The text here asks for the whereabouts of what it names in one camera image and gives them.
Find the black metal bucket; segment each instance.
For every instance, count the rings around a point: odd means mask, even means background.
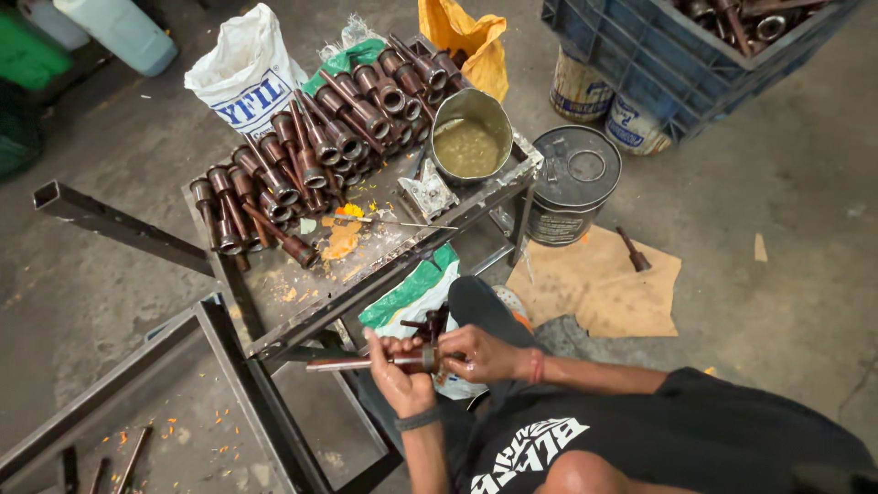
[[[553,128],[534,147],[546,161],[536,182],[528,236],[550,247],[569,245],[586,234],[615,190],[622,156],[600,131],[578,125]]]

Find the yellowish liquid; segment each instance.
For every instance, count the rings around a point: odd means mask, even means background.
[[[457,120],[433,137],[433,149],[445,170],[458,177],[484,177],[500,165],[500,146],[476,122]]]

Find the red thread bracelet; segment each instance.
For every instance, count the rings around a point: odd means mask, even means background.
[[[539,384],[543,380],[543,371],[545,370],[545,355],[536,348],[530,349],[530,366],[534,372],[530,375],[531,384]]]

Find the cardboard sheet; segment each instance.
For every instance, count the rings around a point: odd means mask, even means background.
[[[507,286],[521,298],[536,327],[572,314],[592,337],[677,336],[671,319],[673,284],[682,262],[634,241],[652,264],[635,272],[628,249],[614,231],[593,226],[577,243],[543,247],[530,243]]]

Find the wristband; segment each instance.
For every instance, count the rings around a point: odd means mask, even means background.
[[[397,418],[395,421],[396,430],[400,432],[419,429],[424,425],[430,425],[439,420],[439,407],[433,405],[428,410],[422,411],[417,415],[406,418]]]
[[[531,384],[539,384],[543,380],[543,371],[545,370],[546,358],[542,352],[536,348],[530,349],[530,368],[533,373],[530,375]]]

